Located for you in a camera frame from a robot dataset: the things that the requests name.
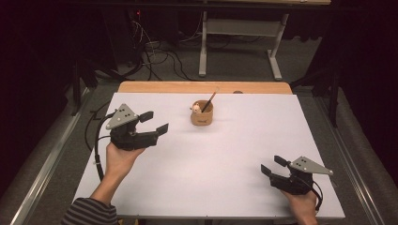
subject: black curtain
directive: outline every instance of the black curtain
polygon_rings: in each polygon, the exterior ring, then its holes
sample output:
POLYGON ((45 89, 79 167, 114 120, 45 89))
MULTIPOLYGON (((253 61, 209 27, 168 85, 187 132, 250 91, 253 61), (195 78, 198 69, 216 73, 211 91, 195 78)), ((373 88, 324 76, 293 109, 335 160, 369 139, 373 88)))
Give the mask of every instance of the black curtain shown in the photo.
POLYGON ((51 2, 0 5, 1 196, 67 104, 71 61, 59 36, 60 17, 51 2))

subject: striped sleeve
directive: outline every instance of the striped sleeve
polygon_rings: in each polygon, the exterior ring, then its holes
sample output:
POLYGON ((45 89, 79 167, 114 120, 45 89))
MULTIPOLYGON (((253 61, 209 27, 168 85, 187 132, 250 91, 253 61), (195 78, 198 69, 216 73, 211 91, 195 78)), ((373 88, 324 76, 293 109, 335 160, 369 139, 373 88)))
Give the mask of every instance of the striped sleeve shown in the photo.
POLYGON ((79 198, 70 206, 61 224, 118 224, 116 208, 94 199, 79 198))

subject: gray floor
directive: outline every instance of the gray floor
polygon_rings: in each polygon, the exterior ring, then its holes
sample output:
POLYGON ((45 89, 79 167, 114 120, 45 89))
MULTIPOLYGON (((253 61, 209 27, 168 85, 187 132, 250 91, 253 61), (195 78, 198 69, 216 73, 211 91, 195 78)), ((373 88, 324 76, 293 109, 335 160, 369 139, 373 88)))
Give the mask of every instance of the gray floor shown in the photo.
MULTIPOLYGON (((208 49, 207 76, 199 78, 199 47, 181 45, 171 47, 162 44, 164 50, 173 50, 178 54, 188 77, 200 81, 258 81, 273 82, 271 70, 266 58, 265 46, 271 46, 270 39, 250 42, 253 37, 237 37, 224 48, 222 40, 211 41, 208 49)), ((320 40, 300 42, 298 39, 284 40, 277 54, 278 63, 285 82, 292 82, 305 74, 320 40)), ((166 54, 148 47, 148 52, 156 52, 152 62, 161 62, 166 54)), ((180 76, 177 59, 169 55, 166 61, 154 65, 153 71, 164 81, 182 81, 175 73, 173 62, 180 76)), ((143 67, 130 78, 145 81, 149 70, 143 67)), ((9 224, 24 203, 32 203, 26 217, 15 217, 25 224, 57 224, 71 204, 74 191, 83 175, 90 152, 84 141, 86 125, 100 106, 111 99, 118 83, 99 79, 99 86, 84 94, 84 106, 76 116, 70 116, 73 102, 70 101, 64 112, 43 137, 31 157, 26 161, 20 173, 0 202, 0 224, 9 224), (60 153, 56 167, 48 172, 51 178, 37 187, 40 191, 36 201, 27 200, 38 174, 54 152, 60 153)), ((298 95, 302 110, 307 118, 314 140, 325 165, 334 171, 331 177, 336 193, 344 209, 346 218, 340 221, 321 221, 321 224, 394 224, 398 221, 398 190, 390 176, 377 159, 360 125, 350 111, 343 91, 339 93, 337 112, 338 128, 330 125, 326 117, 328 100, 312 97, 311 87, 299 87, 294 90, 298 95)), ((99 111, 103 116, 106 106, 99 111)), ((94 133, 98 121, 93 121, 87 129, 89 145, 93 145, 94 133)))

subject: wooden table edge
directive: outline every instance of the wooden table edge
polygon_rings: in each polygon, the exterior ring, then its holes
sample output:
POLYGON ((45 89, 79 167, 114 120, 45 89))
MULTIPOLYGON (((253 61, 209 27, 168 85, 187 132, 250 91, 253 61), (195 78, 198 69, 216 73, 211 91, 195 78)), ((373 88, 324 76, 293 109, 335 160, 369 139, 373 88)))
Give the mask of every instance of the wooden table edge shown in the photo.
POLYGON ((119 93, 219 93, 286 94, 292 90, 286 82, 122 82, 119 93))

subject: dark background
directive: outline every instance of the dark background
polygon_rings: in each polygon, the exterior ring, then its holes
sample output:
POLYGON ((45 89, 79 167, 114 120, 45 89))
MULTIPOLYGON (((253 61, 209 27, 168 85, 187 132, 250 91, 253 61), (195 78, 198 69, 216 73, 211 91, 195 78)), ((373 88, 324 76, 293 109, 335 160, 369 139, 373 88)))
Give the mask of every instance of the dark background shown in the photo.
MULTIPOLYGON (((398 21, 394 12, 397 4, 394 1, 332 1, 333 8, 358 6, 368 8, 368 13, 292 13, 283 38, 300 36, 306 41, 323 37, 307 75, 337 58, 340 85, 352 110, 375 152, 398 184, 395 163, 398 150, 395 100, 398 97, 398 26, 394 24, 398 21)), ((25 0, 6 1, 0 8, 1 98, 6 102, 2 110, 2 119, 6 123, 1 126, 2 195, 40 138, 65 108, 64 92, 72 81, 76 53, 108 68, 114 68, 117 62, 106 29, 106 17, 97 8, 81 9, 50 1, 25 0)), ((192 11, 164 12, 158 8, 143 12, 145 16, 141 20, 148 33, 175 45, 178 31, 187 35, 194 32, 200 15, 192 11)), ((248 17, 238 12, 235 16, 248 17)), ((251 16, 261 19, 265 15, 251 16)), ((129 32, 125 29, 129 23, 119 22, 121 29, 129 32)), ((133 46, 126 42, 126 48, 133 46)))

